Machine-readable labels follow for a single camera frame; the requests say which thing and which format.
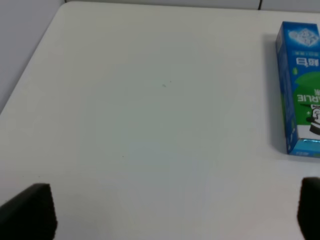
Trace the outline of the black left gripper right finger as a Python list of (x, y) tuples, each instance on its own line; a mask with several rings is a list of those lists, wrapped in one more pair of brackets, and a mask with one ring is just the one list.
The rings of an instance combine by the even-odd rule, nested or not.
[(305, 240), (320, 239), (320, 178), (302, 179), (297, 221)]

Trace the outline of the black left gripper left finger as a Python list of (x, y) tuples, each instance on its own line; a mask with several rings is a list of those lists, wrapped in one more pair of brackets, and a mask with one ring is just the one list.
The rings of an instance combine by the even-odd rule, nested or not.
[(0, 206), (2, 240), (53, 240), (57, 227), (48, 183), (35, 183)]

